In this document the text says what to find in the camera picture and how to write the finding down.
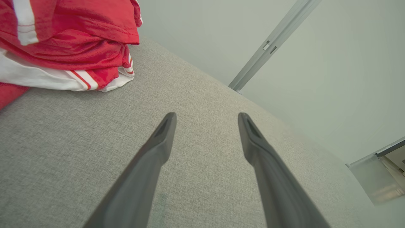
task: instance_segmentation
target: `folded clothes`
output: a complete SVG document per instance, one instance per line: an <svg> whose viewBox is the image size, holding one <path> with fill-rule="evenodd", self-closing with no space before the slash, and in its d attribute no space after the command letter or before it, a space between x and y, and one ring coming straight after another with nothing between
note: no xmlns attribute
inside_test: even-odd
<svg viewBox="0 0 405 228"><path fill-rule="evenodd" d="M0 82L106 92L133 79L136 0L3 0L0 16Z"/></svg>

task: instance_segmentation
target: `white fabric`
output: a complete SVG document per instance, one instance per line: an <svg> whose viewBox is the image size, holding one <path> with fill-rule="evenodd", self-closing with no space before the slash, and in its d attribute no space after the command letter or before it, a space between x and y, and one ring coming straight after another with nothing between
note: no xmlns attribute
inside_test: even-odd
<svg viewBox="0 0 405 228"><path fill-rule="evenodd" d="M108 92L132 81L134 73L132 62L130 61L130 63L130 68L119 67L118 78L115 78L100 91ZM0 82L4 83L71 91L95 90L98 88L97 82L86 71L64 71L39 67L1 48L0 69L2 70Z"/></svg>
<svg viewBox="0 0 405 228"><path fill-rule="evenodd" d="M35 17L30 0L13 0L13 6L18 21L18 40L21 45L25 46L31 43L37 43Z"/></svg>

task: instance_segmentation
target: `white wall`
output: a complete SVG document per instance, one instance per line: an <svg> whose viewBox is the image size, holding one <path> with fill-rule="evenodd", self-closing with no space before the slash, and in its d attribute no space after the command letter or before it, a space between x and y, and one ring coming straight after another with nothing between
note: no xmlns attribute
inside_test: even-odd
<svg viewBox="0 0 405 228"><path fill-rule="evenodd" d="M294 3L139 0L139 32L228 85Z"/></svg>
<svg viewBox="0 0 405 228"><path fill-rule="evenodd" d="M242 94L345 163L404 137L404 10L323 0Z"/></svg>

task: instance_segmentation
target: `gray fabric surface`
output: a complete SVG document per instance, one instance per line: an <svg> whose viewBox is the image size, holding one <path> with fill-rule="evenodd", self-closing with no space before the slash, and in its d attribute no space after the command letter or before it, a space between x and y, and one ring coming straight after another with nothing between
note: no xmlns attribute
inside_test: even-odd
<svg viewBox="0 0 405 228"><path fill-rule="evenodd" d="M247 112L333 227L379 227L344 164L143 37L108 93L33 88L0 111L0 226L81 227L167 112L178 124L149 227L264 227L237 114Z"/></svg>

